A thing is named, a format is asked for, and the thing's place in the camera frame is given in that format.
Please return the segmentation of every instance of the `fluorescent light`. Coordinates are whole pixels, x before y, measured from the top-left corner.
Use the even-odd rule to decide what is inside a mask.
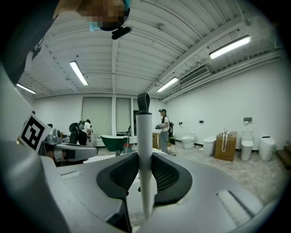
[[[85,80],[82,72],[80,71],[78,64],[76,61],[71,61],[70,62],[70,66],[72,67],[73,71],[75,72],[75,74],[78,76],[78,78],[80,79],[80,81],[83,83],[84,86],[87,86],[88,83]]]
[[[176,82],[176,81],[178,81],[177,78],[173,78],[173,79],[171,79],[171,80],[168,81],[164,86],[162,86],[162,87],[158,90],[158,92],[161,92],[161,91],[165,90],[168,86],[171,86],[171,85],[172,85],[174,82]]]
[[[211,59],[214,59],[224,53],[227,53],[237,47],[243,46],[251,41],[251,37],[249,35],[245,35],[235,41],[232,41],[231,43],[226,44],[225,46],[220,47],[217,50],[214,50],[209,54]]]
[[[31,89],[28,89],[27,87],[22,86],[22,85],[20,85],[19,83],[17,83],[16,85],[19,86],[20,88],[22,88],[22,89],[24,89],[24,90],[26,90],[26,91],[32,93],[32,94],[36,94],[35,91],[32,91]]]

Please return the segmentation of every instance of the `cardboard box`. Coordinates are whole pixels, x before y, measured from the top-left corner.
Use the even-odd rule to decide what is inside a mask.
[[[160,145],[160,141],[161,141],[161,135],[158,133],[153,133],[153,148],[155,149],[161,149],[161,145]],[[167,147],[170,147],[172,144],[171,143],[167,143]]]
[[[222,141],[223,135],[220,133],[216,136],[216,148],[214,158],[223,159],[227,161],[233,161],[236,152],[236,132],[231,132],[227,136],[227,144],[225,152],[222,152]]]
[[[159,149],[159,144],[158,142],[160,141],[159,139],[159,134],[153,133],[153,148]]]

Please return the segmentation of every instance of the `floor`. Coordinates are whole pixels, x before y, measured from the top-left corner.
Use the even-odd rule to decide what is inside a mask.
[[[280,196],[289,179],[290,172],[286,171],[276,155],[268,162],[262,161],[256,152],[251,154],[249,161],[239,158],[240,152],[236,152],[233,162],[207,157],[200,148],[184,150],[182,143],[177,142],[176,147],[170,147],[170,154],[178,157],[204,163],[220,170],[236,179],[246,189],[255,194],[264,204]],[[98,156],[112,155],[114,152],[106,148],[99,148]]]

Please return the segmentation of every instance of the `ceiling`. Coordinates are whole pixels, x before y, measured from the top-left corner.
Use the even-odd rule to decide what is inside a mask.
[[[240,8],[234,0],[131,0],[124,25],[132,27],[132,32],[115,41],[111,32],[89,31],[89,24],[76,13],[62,13],[19,83],[36,91],[34,98],[145,91],[167,98],[177,91],[183,94],[185,87],[177,82],[157,92],[159,87],[201,65],[209,70],[203,78],[210,80],[233,68],[238,71],[243,64],[247,63],[243,68],[253,65],[252,58],[273,58],[275,53],[280,59],[273,28],[253,6],[238,3]],[[249,44],[210,59],[211,51],[247,34]],[[70,61],[77,61],[88,86],[82,85]]]

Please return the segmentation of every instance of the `air vent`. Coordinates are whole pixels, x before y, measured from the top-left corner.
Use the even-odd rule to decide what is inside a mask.
[[[195,80],[196,78],[205,75],[205,74],[211,74],[208,70],[208,68],[203,65],[199,68],[195,69],[194,71],[190,72],[189,74],[185,75],[184,77],[180,78],[179,84],[184,85],[186,83],[189,83],[190,81]]]

